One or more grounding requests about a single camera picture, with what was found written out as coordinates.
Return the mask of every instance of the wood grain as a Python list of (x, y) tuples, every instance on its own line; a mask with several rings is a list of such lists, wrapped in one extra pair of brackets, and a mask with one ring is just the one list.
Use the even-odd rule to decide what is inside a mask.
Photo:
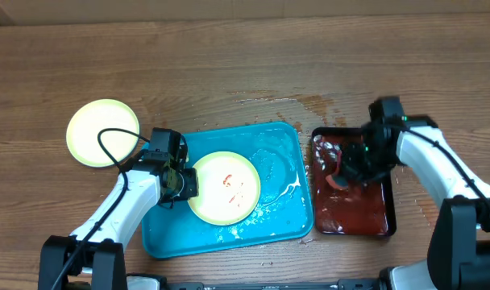
[[(83, 223), (114, 185), (114, 168), (84, 167), (65, 145), (85, 103), (127, 103), (144, 135), (284, 120), (307, 159), (314, 128), (359, 126), (389, 94), (429, 114), (490, 183), (490, 14), (0, 27), (0, 289), (35, 288), (43, 242)], [(138, 230), (127, 271), (212, 284), (377, 276), (424, 259), (437, 217), (410, 169), (393, 175), (390, 239), (313, 231), (307, 245), (157, 261)]]

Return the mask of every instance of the blue tray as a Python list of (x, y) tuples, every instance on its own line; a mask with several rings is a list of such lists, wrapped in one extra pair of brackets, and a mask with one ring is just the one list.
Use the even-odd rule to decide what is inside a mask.
[(249, 159), (261, 180), (254, 211), (234, 225), (215, 226), (198, 218), (187, 202), (173, 209), (154, 206), (143, 217), (143, 246), (158, 259), (301, 238), (314, 223), (297, 132), (285, 122), (186, 134), (191, 167), (215, 151)]

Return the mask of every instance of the round plate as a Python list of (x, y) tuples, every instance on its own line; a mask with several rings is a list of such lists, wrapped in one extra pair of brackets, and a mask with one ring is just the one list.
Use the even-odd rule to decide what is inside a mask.
[[(102, 99), (81, 107), (68, 124), (66, 143), (76, 160), (91, 167), (112, 165), (109, 157), (98, 144), (98, 132), (106, 128), (121, 128), (139, 133), (139, 122), (129, 106), (120, 101)], [(138, 138), (116, 131), (102, 135), (102, 142), (109, 153), (121, 161), (127, 157), (138, 142)]]
[(198, 160), (198, 197), (188, 201), (203, 221), (227, 226), (246, 218), (260, 199), (260, 176), (254, 165), (233, 152), (215, 152)]

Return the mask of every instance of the cable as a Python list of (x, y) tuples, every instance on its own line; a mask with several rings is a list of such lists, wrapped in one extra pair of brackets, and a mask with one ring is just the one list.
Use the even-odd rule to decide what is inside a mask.
[(432, 139), (430, 139), (430, 138), (428, 138), (428, 137), (426, 137), (426, 136), (424, 136), (424, 135), (422, 135), (416, 131), (410, 130), (409, 128), (403, 127), (403, 126), (397, 126), (397, 125), (392, 125), (392, 124), (382, 124), (381, 126), (397, 129), (397, 130), (402, 131), (402, 132), (408, 132), (411, 135), (415, 135), (415, 136), (425, 140), (427, 143), (432, 144), (437, 149), (439, 149), (440, 152), (442, 152), (448, 158), (448, 160), (451, 162), (451, 164), (453, 164), (456, 171), (458, 171), (460, 176), (465, 180), (465, 182), (467, 182), (467, 185), (472, 189), (472, 191), (485, 203), (485, 205), (490, 210), (490, 200), (487, 199), (487, 197), (475, 185), (474, 180), (471, 179), (471, 177), (469, 177), (469, 175), (463, 170), (462, 166), (458, 163), (458, 161), (456, 161), (456, 159), (451, 155), (451, 153), (446, 148), (442, 147), (438, 143), (438, 141), (433, 141)]
[(127, 186), (129, 183), (127, 174), (125, 171), (123, 171), (122, 166), (118, 163), (118, 161), (107, 151), (106, 147), (102, 143), (102, 134), (107, 132), (107, 131), (118, 131), (118, 132), (123, 132), (127, 133), (130, 135), (134, 135), (135, 137), (138, 137), (139, 139), (142, 139), (144, 142), (150, 143), (150, 140), (144, 138), (142, 135), (136, 134), (132, 131), (125, 130), (125, 129), (120, 129), (120, 128), (106, 128), (104, 130), (101, 130), (98, 132), (98, 145), (100, 145), (100, 148), (106, 153), (107, 157), (114, 163), (114, 165), (118, 168), (119, 173), (122, 174), (123, 176), (123, 188), (122, 192), (118, 195), (118, 198), (116, 198), (116, 201), (110, 206), (110, 208), (100, 217), (98, 222), (94, 223), (93, 228), (89, 231), (89, 233), (81, 240), (81, 242), (78, 243), (77, 247), (75, 248), (75, 251), (69, 256), (68, 260), (66, 260), (66, 263), (64, 263), (64, 266), (62, 267), (62, 270), (60, 271), (59, 276), (55, 280), (55, 283), (53, 283), (52, 290), (55, 290), (56, 287), (62, 283), (62, 279), (68, 274), (69, 269), (75, 262), (75, 259), (77, 256), (84, 250), (85, 244), (89, 241), (89, 239), (94, 235), (94, 233), (97, 232), (98, 229), (102, 226), (103, 222), (110, 216), (110, 214), (113, 212), (113, 210), (118, 206), (119, 202), (123, 199), (123, 196), (125, 195), (125, 192), (127, 191)]

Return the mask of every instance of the wall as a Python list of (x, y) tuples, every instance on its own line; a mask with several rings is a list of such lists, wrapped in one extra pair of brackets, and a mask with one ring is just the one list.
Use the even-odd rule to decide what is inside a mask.
[(490, 12), (490, 0), (0, 0), (0, 25)]

